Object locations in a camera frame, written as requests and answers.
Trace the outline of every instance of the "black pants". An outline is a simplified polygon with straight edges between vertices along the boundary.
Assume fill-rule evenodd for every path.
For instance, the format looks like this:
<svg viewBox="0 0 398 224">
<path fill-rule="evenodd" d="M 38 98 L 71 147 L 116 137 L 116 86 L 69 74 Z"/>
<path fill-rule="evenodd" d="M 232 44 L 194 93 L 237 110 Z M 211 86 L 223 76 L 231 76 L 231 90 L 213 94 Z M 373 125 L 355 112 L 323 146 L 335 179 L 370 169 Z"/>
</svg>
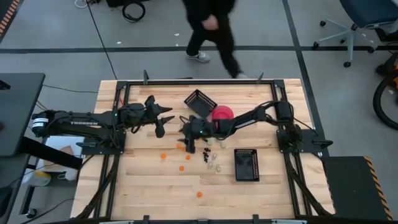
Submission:
<svg viewBox="0 0 398 224">
<path fill-rule="evenodd" d="M 232 78 L 236 78 L 242 71 L 233 56 L 234 38 L 231 27 L 229 26 L 229 19 L 227 16 L 218 17 L 217 19 L 218 30 L 205 30 L 202 27 L 194 29 L 187 47 L 187 54 L 191 56 L 197 55 L 205 40 L 212 41 L 217 46 L 225 69 L 227 69 Z"/>
</svg>

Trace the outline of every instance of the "black desk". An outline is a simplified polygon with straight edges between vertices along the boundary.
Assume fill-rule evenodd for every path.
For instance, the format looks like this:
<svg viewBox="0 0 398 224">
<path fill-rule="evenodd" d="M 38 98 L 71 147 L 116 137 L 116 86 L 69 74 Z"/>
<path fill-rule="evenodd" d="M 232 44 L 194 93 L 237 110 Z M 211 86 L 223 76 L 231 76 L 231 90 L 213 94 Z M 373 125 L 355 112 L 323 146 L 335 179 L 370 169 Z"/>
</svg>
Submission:
<svg viewBox="0 0 398 224">
<path fill-rule="evenodd" d="M 44 76 L 43 73 L 0 74 L 0 80 L 11 86 L 10 90 L 0 90 L 0 121 L 4 125 L 0 131 L 0 187 L 9 185 L 25 172 L 29 155 L 15 153 L 39 97 Z M 11 185 L 9 206 L 0 223 L 7 223 L 21 181 Z"/>
</svg>

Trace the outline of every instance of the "office chair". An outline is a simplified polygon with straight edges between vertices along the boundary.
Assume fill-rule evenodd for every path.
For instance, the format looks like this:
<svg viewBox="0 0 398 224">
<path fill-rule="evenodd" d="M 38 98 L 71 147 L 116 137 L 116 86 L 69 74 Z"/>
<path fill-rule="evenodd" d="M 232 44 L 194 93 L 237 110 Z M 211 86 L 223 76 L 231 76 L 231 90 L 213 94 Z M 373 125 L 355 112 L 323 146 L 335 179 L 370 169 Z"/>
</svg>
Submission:
<svg viewBox="0 0 398 224">
<path fill-rule="evenodd" d="M 330 39 L 339 38 L 342 44 L 348 41 L 348 61 L 344 63 L 344 67 L 350 67 L 353 61 L 355 37 L 363 38 L 370 44 L 369 53 L 373 53 L 377 48 L 372 40 L 368 40 L 364 34 L 356 32 L 357 28 L 375 29 L 390 26 L 395 23 L 398 19 L 398 7 L 392 1 L 393 0 L 340 0 L 341 5 L 354 21 L 354 24 L 351 27 L 346 27 L 330 19 L 321 21 L 321 27 L 324 27 L 326 23 L 330 23 L 337 26 L 339 29 L 343 28 L 344 31 L 322 38 L 318 42 L 314 42 L 313 49 L 317 49 L 320 42 Z"/>
</svg>

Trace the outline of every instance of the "black jacket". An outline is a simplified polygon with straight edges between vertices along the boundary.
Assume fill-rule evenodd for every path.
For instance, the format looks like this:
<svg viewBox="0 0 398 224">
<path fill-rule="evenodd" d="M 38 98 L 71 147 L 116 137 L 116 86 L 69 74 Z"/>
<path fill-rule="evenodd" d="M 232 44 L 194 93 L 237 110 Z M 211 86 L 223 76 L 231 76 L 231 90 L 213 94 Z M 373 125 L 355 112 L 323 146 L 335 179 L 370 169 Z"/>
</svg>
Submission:
<svg viewBox="0 0 398 224">
<path fill-rule="evenodd" d="M 234 8 L 236 0 L 182 0 L 187 9 L 188 22 L 192 28 L 201 26 L 201 21 L 209 15 L 227 16 Z"/>
</svg>

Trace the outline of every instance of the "chair wheel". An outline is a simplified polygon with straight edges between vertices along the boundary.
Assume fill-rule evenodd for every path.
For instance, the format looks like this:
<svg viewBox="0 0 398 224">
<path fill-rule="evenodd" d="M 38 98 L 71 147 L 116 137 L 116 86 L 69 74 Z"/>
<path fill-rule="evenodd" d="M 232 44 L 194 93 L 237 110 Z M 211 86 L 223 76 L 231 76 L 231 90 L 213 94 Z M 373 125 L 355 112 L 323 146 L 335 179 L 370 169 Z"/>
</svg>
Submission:
<svg viewBox="0 0 398 224">
<path fill-rule="evenodd" d="M 319 43 L 315 41 L 315 42 L 313 43 L 313 45 L 312 45 L 312 49 L 313 49 L 313 50 L 316 50 L 318 47 L 319 47 Z"/>
<path fill-rule="evenodd" d="M 30 208 L 28 214 L 26 214 L 26 218 L 34 218 L 37 214 L 37 210 L 34 208 Z"/>
<path fill-rule="evenodd" d="M 350 68 L 351 62 L 344 62 L 344 67 L 345 68 Z"/>
</svg>

